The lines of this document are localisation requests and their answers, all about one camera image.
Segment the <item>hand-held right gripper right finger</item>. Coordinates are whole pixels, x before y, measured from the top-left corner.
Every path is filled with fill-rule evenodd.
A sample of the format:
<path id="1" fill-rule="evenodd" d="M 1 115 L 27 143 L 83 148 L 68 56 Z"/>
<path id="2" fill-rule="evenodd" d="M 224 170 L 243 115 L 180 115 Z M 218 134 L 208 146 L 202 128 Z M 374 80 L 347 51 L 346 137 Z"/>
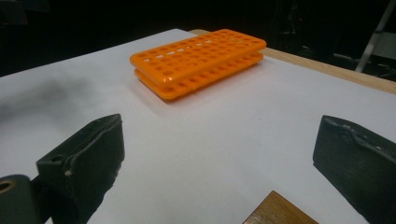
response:
<path id="1" fill-rule="evenodd" d="M 396 143 L 324 116 L 313 164 L 370 224 L 396 224 Z"/>

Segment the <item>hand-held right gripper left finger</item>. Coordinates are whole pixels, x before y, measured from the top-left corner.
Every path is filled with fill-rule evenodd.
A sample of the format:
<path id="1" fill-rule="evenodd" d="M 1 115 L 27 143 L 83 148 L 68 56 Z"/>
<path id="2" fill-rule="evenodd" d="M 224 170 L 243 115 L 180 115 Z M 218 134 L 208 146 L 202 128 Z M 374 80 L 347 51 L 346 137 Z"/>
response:
<path id="1" fill-rule="evenodd" d="M 36 162 L 40 215 L 86 224 L 113 187 L 124 160 L 121 115 L 96 119 Z"/>

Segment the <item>wooden test tube rack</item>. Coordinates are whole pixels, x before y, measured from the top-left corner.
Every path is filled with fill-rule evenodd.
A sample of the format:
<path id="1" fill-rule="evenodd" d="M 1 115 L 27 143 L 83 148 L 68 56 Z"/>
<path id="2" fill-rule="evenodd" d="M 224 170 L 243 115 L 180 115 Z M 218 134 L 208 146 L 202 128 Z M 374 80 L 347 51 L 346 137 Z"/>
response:
<path id="1" fill-rule="evenodd" d="M 318 222 L 272 190 L 242 224 L 318 224 Z"/>

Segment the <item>orange test tube rack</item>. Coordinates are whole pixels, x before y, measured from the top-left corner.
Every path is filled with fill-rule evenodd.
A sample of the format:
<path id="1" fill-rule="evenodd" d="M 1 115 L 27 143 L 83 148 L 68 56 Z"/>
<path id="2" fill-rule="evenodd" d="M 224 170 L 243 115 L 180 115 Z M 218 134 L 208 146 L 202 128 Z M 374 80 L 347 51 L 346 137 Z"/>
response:
<path id="1" fill-rule="evenodd" d="M 222 29 L 133 54 L 134 73 L 153 93 L 171 101 L 262 60 L 266 42 Z"/>

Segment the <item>white table mat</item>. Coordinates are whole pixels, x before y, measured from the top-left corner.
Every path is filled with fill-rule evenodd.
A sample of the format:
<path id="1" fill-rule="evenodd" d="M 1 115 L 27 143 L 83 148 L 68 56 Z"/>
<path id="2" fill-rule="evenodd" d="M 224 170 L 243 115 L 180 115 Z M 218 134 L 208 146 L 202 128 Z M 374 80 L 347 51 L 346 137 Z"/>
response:
<path id="1" fill-rule="evenodd" d="M 90 224 L 241 224 L 276 191 L 319 224 L 366 224 L 312 164 L 323 115 L 396 142 L 396 83 L 268 49 L 242 74 L 166 103 L 133 53 L 174 29 L 0 77 L 0 176 L 35 175 L 93 119 L 122 117 L 125 159 Z"/>

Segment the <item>white metal frame stand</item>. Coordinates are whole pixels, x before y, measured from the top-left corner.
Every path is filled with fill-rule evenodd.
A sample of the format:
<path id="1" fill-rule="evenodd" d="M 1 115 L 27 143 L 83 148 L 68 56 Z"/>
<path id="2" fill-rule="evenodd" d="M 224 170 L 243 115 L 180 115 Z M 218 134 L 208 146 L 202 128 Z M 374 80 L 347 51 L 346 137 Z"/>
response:
<path id="1" fill-rule="evenodd" d="M 385 31 L 394 8 L 396 8 L 396 0 L 389 0 L 381 20 L 374 29 L 371 38 L 359 59 L 359 63 L 355 68 L 356 72 L 361 73 L 372 56 L 396 60 L 396 33 Z"/>

